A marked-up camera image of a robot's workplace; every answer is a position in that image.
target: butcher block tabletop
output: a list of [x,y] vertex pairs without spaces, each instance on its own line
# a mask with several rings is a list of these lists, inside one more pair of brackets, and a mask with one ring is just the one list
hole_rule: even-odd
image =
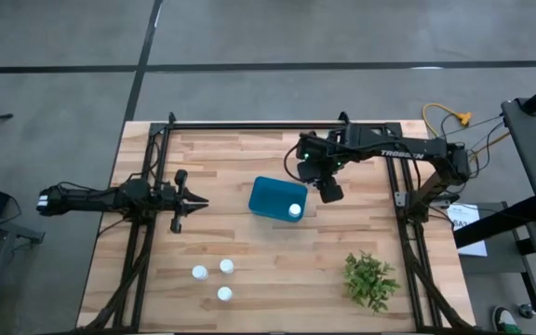
[[[423,121],[392,122],[401,123],[405,137],[427,138]],[[126,123],[113,186],[141,170],[150,124]],[[187,187],[207,198],[209,207],[181,219],[181,234],[169,230],[172,212],[158,216],[140,331],[415,330],[383,158],[347,164],[335,176],[344,191],[341,201],[323,204],[318,191],[308,187],[305,214],[297,223],[249,212],[248,200],[258,176],[292,181],[283,169],[283,157],[295,145],[299,133],[300,130],[248,129],[171,131],[164,180],[173,182],[178,169],[187,170]],[[326,132],[317,133],[324,136]],[[288,159],[291,171],[296,172],[295,165],[292,154]],[[400,165],[395,165],[400,177]],[[419,166],[425,181],[434,170],[425,162]],[[118,214],[105,214],[100,228],[120,219]],[[91,321],[119,285],[129,225],[120,223],[98,239],[78,326]],[[143,240],[144,228],[141,229]],[[435,283],[461,317],[473,325],[475,318],[450,225],[432,218],[424,225],[424,234]],[[401,288],[383,313],[374,314],[345,294],[344,259],[350,252],[356,255],[361,250],[395,267],[391,277]],[[231,275],[219,270],[225,258],[234,262]],[[192,277],[196,265],[208,268],[206,281]],[[228,302],[217,297],[217,290],[223,286],[233,291]],[[421,284],[419,288],[425,323],[431,325],[426,295]],[[134,290],[127,298],[126,322],[131,316]]]

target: yellow cable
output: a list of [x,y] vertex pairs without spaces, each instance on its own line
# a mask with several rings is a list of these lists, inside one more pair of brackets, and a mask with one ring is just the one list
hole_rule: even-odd
[[439,137],[439,134],[437,133],[437,131],[432,127],[432,125],[429,123],[429,121],[427,120],[427,109],[429,107],[437,107],[437,108],[440,108],[454,116],[456,116],[457,119],[459,119],[461,121],[461,125],[463,127],[468,127],[469,126],[469,121],[471,120],[471,116],[473,116],[471,114],[471,112],[469,113],[456,113],[454,111],[452,111],[450,108],[444,106],[443,104],[440,104],[440,103],[428,103],[426,105],[423,106],[423,108],[421,109],[421,114],[422,114],[422,117],[423,117],[423,121],[425,121],[425,125],[429,128],[429,130],[431,130],[434,135],[436,137]]
[[484,151],[486,148],[491,147],[493,144],[507,138],[508,136],[510,136],[509,131],[507,131],[505,134],[500,135],[497,139],[491,141],[489,144],[485,144],[483,147],[479,148],[478,150],[473,151],[473,155],[471,156],[471,161],[473,161],[473,159],[475,159],[475,156],[477,156],[479,153]]

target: blue container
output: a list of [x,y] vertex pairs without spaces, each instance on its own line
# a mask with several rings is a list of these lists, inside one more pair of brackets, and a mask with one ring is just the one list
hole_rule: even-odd
[[[248,206],[256,215],[297,222],[303,217],[305,199],[307,199],[307,188],[303,185],[258,177],[253,183]],[[301,213],[297,217],[288,213],[288,209],[293,204],[301,207]]]

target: white cap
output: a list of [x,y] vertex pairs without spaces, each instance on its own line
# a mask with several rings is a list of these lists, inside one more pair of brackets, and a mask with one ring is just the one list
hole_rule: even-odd
[[288,208],[288,215],[294,218],[297,218],[301,214],[302,214],[302,207],[297,204],[293,204]]
[[232,274],[234,270],[235,266],[233,265],[233,261],[226,259],[221,261],[221,271],[224,274]]
[[219,288],[218,296],[220,300],[227,302],[233,297],[233,292],[230,288],[222,287]]
[[192,275],[197,280],[206,280],[208,278],[208,270],[202,265],[196,265],[192,269]]

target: green plant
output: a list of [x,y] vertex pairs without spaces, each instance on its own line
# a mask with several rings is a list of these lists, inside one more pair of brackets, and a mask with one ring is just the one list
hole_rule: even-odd
[[380,310],[388,310],[385,301],[400,288],[394,279],[386,279],[394,268],[387,262],[382,263],[374,259],[371,254],[361,251],[361,258],[357,259],[352,253],[346,258],[344,278],[347,292],[353,302],[368,307],[375,313]]

